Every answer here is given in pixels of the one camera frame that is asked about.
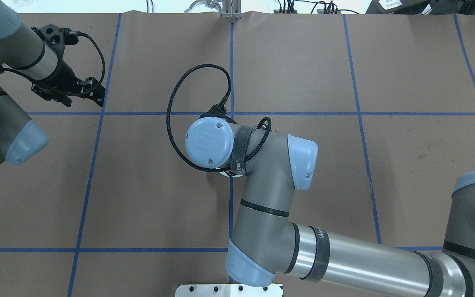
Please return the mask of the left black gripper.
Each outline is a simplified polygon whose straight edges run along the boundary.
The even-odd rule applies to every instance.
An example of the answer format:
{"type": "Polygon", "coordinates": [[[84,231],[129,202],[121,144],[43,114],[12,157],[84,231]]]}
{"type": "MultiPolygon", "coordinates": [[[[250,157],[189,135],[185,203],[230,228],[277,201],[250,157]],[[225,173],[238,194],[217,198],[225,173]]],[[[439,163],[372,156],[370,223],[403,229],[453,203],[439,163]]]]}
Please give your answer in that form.
{"type": "Polygon", "coordinates": [[[47,78],[38,79],[40,84],[33,83],[32,92],[46,101],[54,100],[66,107],[71,107],[70,96],[90,99],[98,106],[103,107],[105,88],[102,85],[105,74],[104,56],[98,45],[88,34],[73,31],[70,28],[59,28],[55,25],[45,25],[43,28],[32,30],[45,42],[48,48],[54,51],[57,65],[54,72],[47,78]],[[79,37],[85,37],[95,46],[102,62],[102,75],[100,79],[88,77],[84,80],[77,78],[74,71],[63,60],[65,46],[76,45],[79,37]]]}

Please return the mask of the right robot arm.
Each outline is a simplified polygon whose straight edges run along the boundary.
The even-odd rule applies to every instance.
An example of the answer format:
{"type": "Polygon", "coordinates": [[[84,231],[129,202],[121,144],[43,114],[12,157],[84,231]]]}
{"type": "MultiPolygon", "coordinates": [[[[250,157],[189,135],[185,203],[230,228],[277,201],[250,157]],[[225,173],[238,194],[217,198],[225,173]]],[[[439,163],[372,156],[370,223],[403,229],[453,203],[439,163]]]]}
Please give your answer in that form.
{"type": "Polygon", "coordinates": [[[475,171],[456,181],[442,251],[424,254],[289,222],[295,191],[313,180],[311,140],[203,117],[185,146],[201,169],[246,177],[226,256],[235,281],[266,287],[283,273],[388,297],[475,297],[475,171]]]}

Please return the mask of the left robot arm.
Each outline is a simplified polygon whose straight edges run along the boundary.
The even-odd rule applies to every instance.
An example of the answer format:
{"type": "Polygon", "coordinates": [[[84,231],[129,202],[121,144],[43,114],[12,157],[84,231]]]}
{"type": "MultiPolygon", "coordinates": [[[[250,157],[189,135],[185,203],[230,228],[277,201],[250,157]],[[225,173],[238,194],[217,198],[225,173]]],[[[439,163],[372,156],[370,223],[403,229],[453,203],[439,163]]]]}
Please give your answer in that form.
{"type": "MultiPolygon", "coordinates": [[[[90,99],[102,107],[104,75],[79,79],[64,61],[64,50],[79,37],[92,38],[53,24],[29,27],[0,0],[0,75],[14,73],[31,82],[34,94],[71,107],[71,97],[90,99]]],[[[47,134],[0,86],[0,164],[18,166],[49,143],[47,134]]]]}

